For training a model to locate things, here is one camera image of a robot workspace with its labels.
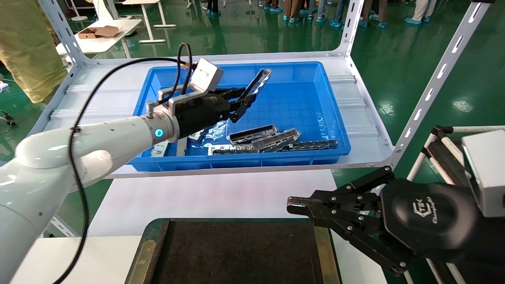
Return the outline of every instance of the cardboard box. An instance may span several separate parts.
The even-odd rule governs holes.
[[[100,37],[113,37],[119,32],[118,27],[105,26],[105,27],[90,27],[80,31],[77,35],[81,39],[86,38],[100,38]]]

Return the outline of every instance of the white bracket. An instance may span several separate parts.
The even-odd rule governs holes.
[[[428,85],[421,95],[414,112],[403,129],[392,155],[381,164],[377,163],[377,166],[391,165],[393,169],[396,167],[489,6],[490,4],[487,3],[470,4],[470,7],[468,7],[458,29],[454,33],[454,36],[440,59],[435,72],[431,76]]]

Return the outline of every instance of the white table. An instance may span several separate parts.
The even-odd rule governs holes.
[[[336,188],[330,170],[120,178],[113,181],[90,236],[142,235],[157,218],[300,218],[289,196]],[[381,267],[333,234],[343,284],[386,284]]]
[[[149,39],[139,40],[139,43],[160,43],[166,42],[165,39],[154,39],[153,32],[151,31],[151,25],[149,24],[149,18],[147,17],[147,12],[145,11],[146,4],[158,4],[158,8],[160,9],[161,22],[162,25],[154,25],[155,28],[176,28],[177,25],[171,24],[167,25],[165,22],[165,15],[163,14],[163,7],[161,6],[160,0],[125,0],[123,5],[138,5],[142,7],[142,13],[144,14],[145,26],[147,27],[147,33],[149,34]]]
[[[84,54],[99,54],[108,51],[112,46],[114,46],[118,41],[122,41],[123,48],[126,53],[126,57],[130,58],[130,51],[128,49],[128,44],[124,40],[125,35],[132,31],[142,20],[107,20],[107,21],[96,21],[88,26],[88,28],[94,27],[105,27],[115,26],[119,28],[119,32],[114,37],[99,37],[99,38],[86,38],[80,39],[76,34],[75,39]],[[67,54],[66,49],[76,48],[74,46],[65,46],[60,43],[56,47],[56,51],[59,55]]]
[[[124,284],[141,236],[90,237],[63,284]],[[38,239],[11,284],[53,283],[72,261],[80,238]]]

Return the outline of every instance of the green epoxy floor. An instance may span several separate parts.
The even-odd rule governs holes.
[[[221,7],[222,16],[216,19],[208,18],[199,1],[190,9],[186,9],[184,0],[162,0],[162,3],[167,23],[177,24],[177,28],[153,29],[155,38],[166,38],[168,43],[140,45],[138,41],[148,39],[148,35],[145,26],[139,27],[138,34],[128,39],[133,58],[175,56],[181,41],[189,43],[196,55],[322,51],[335,49],[340,43],[341,31],[328,23],[318,25],[302,19],[295,26],[286,26],[282,14],[265,13],[257,2],[249,7],[245,0],[229,1],[226,8]],[[412,16],[414,4],[390,3],[387,28],[380,29],[373,21],[367,29],[358,28],[351,56],[393,141],[401,134],[468,5],[469,1],[439,0],[431,22],[418,27],[403,22],[405,17]],[[139,7],[119,8],[124,15],[141,15]],[[329,18],[334,17],[335,8],[336,3],[328,9]],[[147,12],[151,24],[161,22],[158,7],[150,6]],[[505,124],[504,19],[504,2],[496,3],[487,12],[396,168],[398,176],[407,175],[435,124]],[[72,27],[81,29],[75,24]],[[98,55],[101,59],[124,57],[120,43]],[[0,70],[0,73],[6,75],[7,72]],[[19,125],[14,128],[0,126],[0,160],[3,161],[13,157],[15,146],[41,113],[39,106],[32,105],[15,84],[11,85],[8,92],[0,93],[0,106],[10,112]],[[370,169],[335,170],[333,175],[337,184],[343,184],[368,171]],[[431,165],[425,163],[416,181],[441,179]],[[103,180],[86,189],[92,216],[111,182]],[[80,230],[82,211],[77,193],[68,195],[59,215]],[[421,261],[419,269],[411,271],[416,283],[434,282],[433,278],[425,276],[426,269],[427,265]],[[404,282],[403,278],[389,275],[388,280]]]

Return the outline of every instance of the blue plastic tray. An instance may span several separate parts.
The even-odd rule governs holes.
[[[151,158],[151,149],[132,159],[137,171],[174,171],[211,168],[324,165],[334,164],[349,154],[342,117],[324,67],[319,62],[286,62],[219,65],[224,70],[219,87],[246,87],[261,68],[270,68],[272,77],[255,103],[237,122],[221,121],[207,131],[200,143],[188,141],[186,156],[176,156],[177,143],[170,144],[165,157]],[[181,72],[179,84],[183,83]],[[175,67],[154,67],[147,78],[133,115],[145,114],[145,102],[158,98],[158,90],[171,87]],[[296,128],[299,141],[337,140],[337,149],[298,152],[208,156],[204,145],[230,144],[229,134],[274,124],[279,131]]]

